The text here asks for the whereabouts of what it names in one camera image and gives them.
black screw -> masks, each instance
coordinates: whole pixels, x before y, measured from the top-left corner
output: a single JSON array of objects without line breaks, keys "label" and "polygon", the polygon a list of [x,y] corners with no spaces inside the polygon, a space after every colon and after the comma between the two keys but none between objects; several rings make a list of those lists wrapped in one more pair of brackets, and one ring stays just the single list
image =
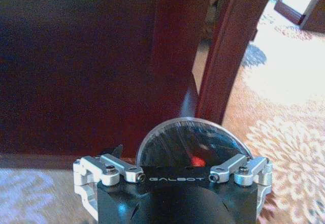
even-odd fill
[{"label": "black screw", "polygon": [[210,174],[209,180],[210,180],[210,182],[215,183],[215,182],[219,181],[219,176],[217,174]]},{"label": "black screw", "polygon": [[247,168],[247,167],[240,167],[238,170],[239,170],[239,173],[242,173],[242,174],[248,174],[248,172],[249,172],[249,168]]},{"label": "black screw", "polygon": [[139,174],[137,177],[137,181],[144,182],[144,180],[146,180],[146,175],[144,175],[143,173]]},{"label": "black screw", "polygon": [[113,165],[106,166],[106,170],[109,173],[114,172],[115,171],[115,166],[113,166]]}]

floral rug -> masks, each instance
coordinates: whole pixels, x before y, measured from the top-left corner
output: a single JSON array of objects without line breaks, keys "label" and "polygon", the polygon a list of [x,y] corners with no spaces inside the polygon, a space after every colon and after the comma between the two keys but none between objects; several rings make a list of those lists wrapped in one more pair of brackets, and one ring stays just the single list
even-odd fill
[{"label": "floral rug", "polygon": [[273,7],[247,47],[223,126],[274,164],[260,223],[325,223],[325,35]]}]

wooden door frame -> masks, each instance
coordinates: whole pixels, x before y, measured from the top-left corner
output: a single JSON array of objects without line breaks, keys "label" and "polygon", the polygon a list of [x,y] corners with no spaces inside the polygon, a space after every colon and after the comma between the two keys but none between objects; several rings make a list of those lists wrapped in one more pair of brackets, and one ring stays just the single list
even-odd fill
[{"label": "wooden door frame", "polygon": [[268,0],[220,0],[196,117],[222,124],[248,42]]}]

dark wooden cabinet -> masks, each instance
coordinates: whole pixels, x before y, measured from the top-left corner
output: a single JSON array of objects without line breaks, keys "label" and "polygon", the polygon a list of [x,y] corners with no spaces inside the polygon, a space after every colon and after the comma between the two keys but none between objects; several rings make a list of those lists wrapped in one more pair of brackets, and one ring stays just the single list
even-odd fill
[{"label": "dark wooden cabinet", "polygon": [[193,116],[209,0],[0,0],[1,153],[134,156]]}]

